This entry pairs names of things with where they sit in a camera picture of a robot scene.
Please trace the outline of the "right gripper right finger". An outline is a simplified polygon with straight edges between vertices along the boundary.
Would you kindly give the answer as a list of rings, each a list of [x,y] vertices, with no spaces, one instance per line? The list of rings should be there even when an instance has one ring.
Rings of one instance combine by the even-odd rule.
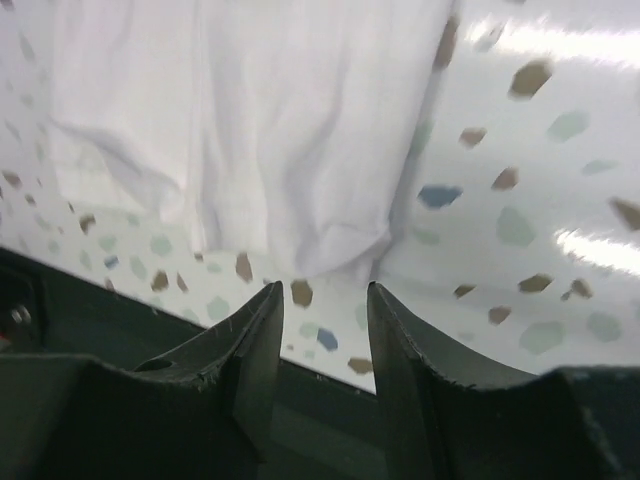
[[[635,479],[639,371],[507,367],[449,338],[383,285],[367,289],[393,479]]]

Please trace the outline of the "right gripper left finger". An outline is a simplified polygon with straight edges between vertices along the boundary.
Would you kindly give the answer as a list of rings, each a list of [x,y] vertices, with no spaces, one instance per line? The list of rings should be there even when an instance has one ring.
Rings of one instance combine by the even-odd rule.
[[[270,444],[283,286],[132,370],[1,358],[5,479],[253,479]]]

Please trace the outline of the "white printed tank top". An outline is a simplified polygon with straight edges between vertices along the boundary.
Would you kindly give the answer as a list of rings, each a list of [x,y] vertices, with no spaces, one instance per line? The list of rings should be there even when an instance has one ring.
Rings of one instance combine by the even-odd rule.
[[[59,1],[61,193],[146,210],[198,252],[358,282],[422,116],[449,1]]]

